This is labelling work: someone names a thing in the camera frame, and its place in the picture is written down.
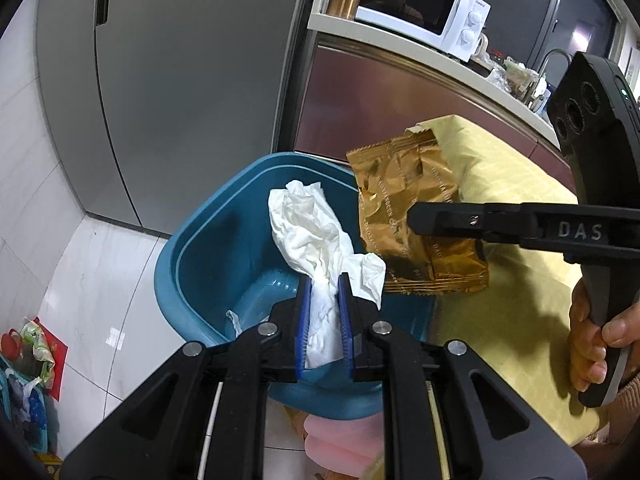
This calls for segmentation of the pink sleeve right forearm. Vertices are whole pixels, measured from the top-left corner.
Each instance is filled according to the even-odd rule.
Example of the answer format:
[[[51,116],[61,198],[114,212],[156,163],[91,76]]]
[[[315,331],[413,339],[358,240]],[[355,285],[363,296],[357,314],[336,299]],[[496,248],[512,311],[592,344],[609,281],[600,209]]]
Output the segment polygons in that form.
[[[632,430],[638,421],[639,375],[636,375],[608,406],[608,424],[574,446],[574,451],[585,463],[589,479],[602,479],[620,462],[623,446],[630,443]]]

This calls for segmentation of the person's right hand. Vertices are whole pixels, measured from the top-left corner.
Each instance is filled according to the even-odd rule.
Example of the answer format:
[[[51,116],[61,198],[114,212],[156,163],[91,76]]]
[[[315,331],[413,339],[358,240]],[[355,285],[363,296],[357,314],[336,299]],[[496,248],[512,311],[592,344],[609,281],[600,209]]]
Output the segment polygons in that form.
[[[602,384],[608,366],[606,352],[614,348],[630,348],[622,382],[639,374],[639,304],[636,302],[616,315],[605,326],[590,321],[591,304],[583,280],[572,292],[570,305],[570,382],[584,392],[591,384]]]

